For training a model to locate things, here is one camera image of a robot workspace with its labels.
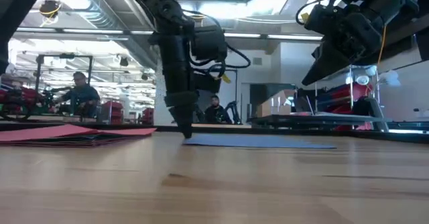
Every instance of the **duct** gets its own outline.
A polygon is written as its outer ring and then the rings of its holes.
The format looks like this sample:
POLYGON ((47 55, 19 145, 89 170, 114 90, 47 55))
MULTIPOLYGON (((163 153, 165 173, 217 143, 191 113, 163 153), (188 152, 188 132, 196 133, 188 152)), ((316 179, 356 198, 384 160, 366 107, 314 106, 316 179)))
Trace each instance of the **duct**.
MULTIPOLYGON (((89 0, 91 11, 97 13, 82 13, 81 16, 88 22, 93 24, 95 27, 104 30, 111 29, 123 29, 126 30, 127 26, 121 21, 119 16, 110 8, 105 0, 89 0)), ((138 61, 141 65, 156 69, 156 57, 150 52, 149 44, 147 42, 138 42, 134 37, 130 37, 129 40, 121 42, 123 46, 128 48, 130 54, 138 61)))

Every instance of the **red paper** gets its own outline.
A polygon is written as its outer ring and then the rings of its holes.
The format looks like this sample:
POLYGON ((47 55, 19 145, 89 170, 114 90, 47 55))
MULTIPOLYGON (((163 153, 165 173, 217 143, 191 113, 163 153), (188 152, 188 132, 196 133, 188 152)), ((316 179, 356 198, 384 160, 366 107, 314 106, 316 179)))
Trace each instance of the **red paper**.
POLYGON ((67 135, 86 135, 98 133, 95 129, 62 125, 56 127, 41 127, 36 129, 23 129, 15 131, 0 131, 0 142, 23 141, 31 139, 48 139, 67 135))
POLYGON ((149 135, 156 129, 123 129, 123 130, 99 130, 100 133, 110 133, 118 135, 149 135))

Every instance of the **blue paper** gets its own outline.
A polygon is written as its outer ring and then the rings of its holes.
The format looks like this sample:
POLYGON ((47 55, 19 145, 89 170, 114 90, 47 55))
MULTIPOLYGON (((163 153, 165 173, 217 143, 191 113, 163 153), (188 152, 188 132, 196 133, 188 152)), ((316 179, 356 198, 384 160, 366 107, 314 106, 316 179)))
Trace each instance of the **blue paper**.
POLYGON ((305 148, 335 149, 332 145, 311 144, 294 137, 272 135, 197 134, 184 141, 185 145, 242 148, 305 148))

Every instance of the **man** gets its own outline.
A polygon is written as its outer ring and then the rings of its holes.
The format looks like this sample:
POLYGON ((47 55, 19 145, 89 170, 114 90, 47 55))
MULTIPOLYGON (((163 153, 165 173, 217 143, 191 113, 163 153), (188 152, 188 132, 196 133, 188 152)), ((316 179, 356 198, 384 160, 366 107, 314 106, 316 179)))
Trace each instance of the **man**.
POLYGON ((232 124, 228 113, 219 105, 219 98, 214 95, 211 99, 212 105, 205 111, 206 122, 210 124, 232 124))
POLYGON ((75 72, 73 80, 76 86, 64 96, 56 99, 55 103, 63 103, 71 100, 72 106, 70 107, 73 107, 74 114, 84 117, 94 117, 97 110, 97 103, 100 101, 99 93, 86 83, 86 76, 82 72, 75 72))

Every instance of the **dark shirt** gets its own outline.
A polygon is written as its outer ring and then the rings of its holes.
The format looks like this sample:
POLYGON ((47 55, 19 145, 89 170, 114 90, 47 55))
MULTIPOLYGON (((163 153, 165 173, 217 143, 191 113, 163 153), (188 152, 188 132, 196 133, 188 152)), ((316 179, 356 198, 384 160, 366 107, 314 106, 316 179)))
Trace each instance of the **dark shirt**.
POLYGON ((219 107, 210 106, 205 111, 204 114, 205 114, 207 123, 211 123, 211 124, 219 124, 223 122, 226 122, 228 124, 233 123, 229 118, 228 113, 225 111, 225 109, 222 106, 219 106, 219 107))
POLYGON ((86 103, 89 101, 100 101, 100 96, 94 87, 86 84, 82 87, 74 87, 62 96, 64 101, 72 100, 74 104, 86 103))

